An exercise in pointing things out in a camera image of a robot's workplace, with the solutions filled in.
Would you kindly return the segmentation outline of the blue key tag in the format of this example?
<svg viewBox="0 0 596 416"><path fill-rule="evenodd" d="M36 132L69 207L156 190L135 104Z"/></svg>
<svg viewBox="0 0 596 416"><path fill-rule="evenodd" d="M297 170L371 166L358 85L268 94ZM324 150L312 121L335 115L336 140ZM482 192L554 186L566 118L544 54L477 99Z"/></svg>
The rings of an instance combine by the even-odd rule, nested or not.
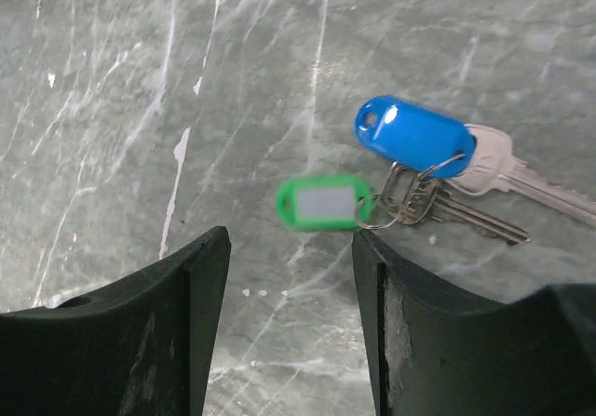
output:
<svg viewBox="0 0 596 416"><path fill-rule="evenodd" d="M365 148L414 171L436 168L433 178L464 195L514 192L595 225L595 202L528 168L513 154L512 138L501 130L464 124L391 96L366 101L354 126Z"/></svg>

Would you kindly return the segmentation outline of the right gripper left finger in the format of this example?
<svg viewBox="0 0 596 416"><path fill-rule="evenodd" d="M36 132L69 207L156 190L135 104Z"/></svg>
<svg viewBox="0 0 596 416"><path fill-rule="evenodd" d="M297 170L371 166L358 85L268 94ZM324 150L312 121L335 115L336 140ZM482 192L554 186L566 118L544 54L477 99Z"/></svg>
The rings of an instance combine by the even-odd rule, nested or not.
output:
<svg viewBox="0 0 596 416"><path fill-rule="evenodd" d="M55 308L2 314L2 413L201 414L230 253L216 226Z"/></svg>

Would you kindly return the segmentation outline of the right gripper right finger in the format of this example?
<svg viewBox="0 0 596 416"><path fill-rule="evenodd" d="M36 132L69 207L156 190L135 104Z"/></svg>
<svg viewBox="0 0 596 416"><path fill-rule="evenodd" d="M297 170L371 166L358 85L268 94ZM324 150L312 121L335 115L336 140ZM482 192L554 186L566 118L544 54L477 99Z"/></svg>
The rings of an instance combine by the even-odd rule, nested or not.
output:
<svg viewBox="0 0 596 416"><path fill-rule="evenodd" d="M591 415L595 287L512 303L461 289L361 230L351 244L379 415Z"/></svg>

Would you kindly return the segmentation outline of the green key tag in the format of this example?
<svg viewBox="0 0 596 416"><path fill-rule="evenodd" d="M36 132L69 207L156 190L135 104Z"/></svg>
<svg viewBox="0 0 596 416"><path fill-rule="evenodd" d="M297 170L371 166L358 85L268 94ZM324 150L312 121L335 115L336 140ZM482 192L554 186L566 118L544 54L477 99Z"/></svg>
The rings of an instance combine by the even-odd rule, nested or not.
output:
<svg viewBox="0 0 596 416"><path fill-rule="evenodd" d="M425 221L456 221L483 235L517 246L530 240L528 232L452 198L442 181L412 181L398 201L373 193L360 178L338 175L294 178L278 189L280 220L297 231L386 229L395 224L414 227Z"/></svg>

